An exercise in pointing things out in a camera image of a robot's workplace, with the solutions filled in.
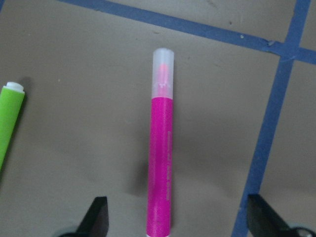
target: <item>pen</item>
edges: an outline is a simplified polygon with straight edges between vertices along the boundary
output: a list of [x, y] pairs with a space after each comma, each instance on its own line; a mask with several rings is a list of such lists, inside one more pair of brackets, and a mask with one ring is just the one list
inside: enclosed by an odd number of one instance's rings
[[8, 82], [0, 93], [0, 171], [24, 98], [23, 86]]
[[154, 51], [148, 169], [147, 237], [167, 237], [171, 222], [173, 59]]

